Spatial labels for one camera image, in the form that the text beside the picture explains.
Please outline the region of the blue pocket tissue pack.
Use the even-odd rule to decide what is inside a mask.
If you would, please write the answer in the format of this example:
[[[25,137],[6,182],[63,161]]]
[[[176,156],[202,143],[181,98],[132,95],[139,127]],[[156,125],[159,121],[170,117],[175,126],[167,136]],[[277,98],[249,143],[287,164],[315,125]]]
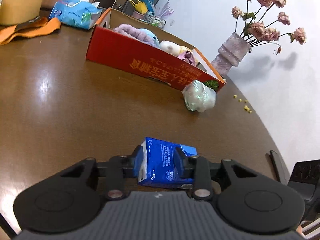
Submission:
[[[186,156],[197,155],[194,147],[146,137],[141,144],[144,158],[137,178],[141,186],[165,189],[191,189],[193,180],[179,177],[174,165],[174,150]]]

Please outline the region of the pale green plastic bag bundle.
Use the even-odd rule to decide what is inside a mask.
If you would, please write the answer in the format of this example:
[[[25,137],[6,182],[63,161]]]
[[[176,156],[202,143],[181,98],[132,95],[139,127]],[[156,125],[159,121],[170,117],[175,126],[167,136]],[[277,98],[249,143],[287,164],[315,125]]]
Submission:
[[[185,106],[194,112],[212,109],[216,103],[216,92],[198,80],[186,85],[182,90]]]

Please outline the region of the pink satin bonnet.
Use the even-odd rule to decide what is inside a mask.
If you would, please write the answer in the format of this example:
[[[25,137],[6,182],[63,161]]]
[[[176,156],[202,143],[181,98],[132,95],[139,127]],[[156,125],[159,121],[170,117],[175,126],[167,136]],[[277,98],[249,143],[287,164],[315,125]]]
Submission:
[[[180,53],[180,55],[178,55],[178,58],[194,67],[197,66],[197,62],[191,51],[183,51],[182,53]]]

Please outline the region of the white yellow plush toy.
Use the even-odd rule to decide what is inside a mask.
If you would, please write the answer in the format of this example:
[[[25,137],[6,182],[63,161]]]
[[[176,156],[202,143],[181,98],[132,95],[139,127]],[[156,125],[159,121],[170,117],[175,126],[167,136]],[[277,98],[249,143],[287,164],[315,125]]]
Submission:
[[[161,50],[174,55],[174,56],[179,56],[180,54],[189,51],[192,52],[192,50],[188,47],[185,46],[180,46],[174,42],[170,42],[170,41],[162,41],[160,43],[160,48]]]

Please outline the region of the light blue plush ball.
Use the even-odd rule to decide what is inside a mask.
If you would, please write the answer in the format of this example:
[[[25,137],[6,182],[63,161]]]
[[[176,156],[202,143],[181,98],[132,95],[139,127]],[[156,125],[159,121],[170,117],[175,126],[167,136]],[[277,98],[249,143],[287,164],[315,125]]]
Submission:
[[[148,29],[145,29],[145,28],[140,28],[139,30],[142,31],[142,32],[144,32],[144,33],[145,33],[146,35],[148,35],[150,38],[152,38],[153,41],[154,41],[154,44],[155,44],[157,47],[160,47],[160,42],[159,42],[157,36],[156,36],[153,32],[151,32],[151,31],[149,31]]]

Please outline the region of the lilac knit cloth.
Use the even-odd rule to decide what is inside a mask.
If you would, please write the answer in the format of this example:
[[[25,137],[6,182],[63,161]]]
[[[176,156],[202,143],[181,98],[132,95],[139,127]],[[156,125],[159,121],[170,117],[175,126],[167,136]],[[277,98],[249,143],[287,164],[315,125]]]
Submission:
[[[140,42],[146,43],[150,46],[160,48],[154,44],[154,41],[152,38],[150,38],[144,32],[140,31],[138,28],[133,27],[132,25],[121,24],[120,26],[114,28],[113,31],[121,35],[139,40]]]

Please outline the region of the black smartphone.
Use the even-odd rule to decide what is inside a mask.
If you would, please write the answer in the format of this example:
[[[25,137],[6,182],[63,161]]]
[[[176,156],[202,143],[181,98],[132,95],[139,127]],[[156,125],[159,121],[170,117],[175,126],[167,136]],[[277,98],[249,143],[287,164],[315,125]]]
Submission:
[[[287,169],[287,166],[284,163],[281,154],[277,153],[274,150],[270,150],[269,157],[271,159],[271,163],[276,174],[277,181],[284,185],[287,185],[290,179],[290,173]]]

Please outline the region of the pink textured vase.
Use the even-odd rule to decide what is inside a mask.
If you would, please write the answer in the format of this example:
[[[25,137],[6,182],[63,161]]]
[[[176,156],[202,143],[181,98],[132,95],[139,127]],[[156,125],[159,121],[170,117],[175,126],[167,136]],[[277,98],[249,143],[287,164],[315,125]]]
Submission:
[[[225,77],[232,67],[237,67],[249,52],[251,46],[237,33],[232,35],[221,44],[218,54],[211,62],[221,77]]]

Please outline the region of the red cardboard box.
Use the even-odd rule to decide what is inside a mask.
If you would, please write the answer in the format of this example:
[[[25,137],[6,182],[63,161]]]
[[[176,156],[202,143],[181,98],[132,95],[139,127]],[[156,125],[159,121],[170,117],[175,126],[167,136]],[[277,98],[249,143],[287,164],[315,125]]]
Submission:
[[[195,61],[203,68],[199,69],[166,51],[116,33],[114,29],[121,24],[129,24],[137,29],[148,29],[160,41],[170,41],[189,48]],[[112,8],[107,9],[93,27],[86,59],[161,81],[178,90],[182,90],[194,80],[201,81],[215,91],[219,91],[226,83],[205,56],[193,45],[156,26]]]

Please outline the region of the yellow thermos jug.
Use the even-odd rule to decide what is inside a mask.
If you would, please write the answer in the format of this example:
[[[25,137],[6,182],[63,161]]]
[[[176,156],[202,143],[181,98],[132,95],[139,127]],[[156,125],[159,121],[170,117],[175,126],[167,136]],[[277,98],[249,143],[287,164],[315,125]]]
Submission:
[[[42,0],[2,0],[1,25],[16,25],[39,15]]]

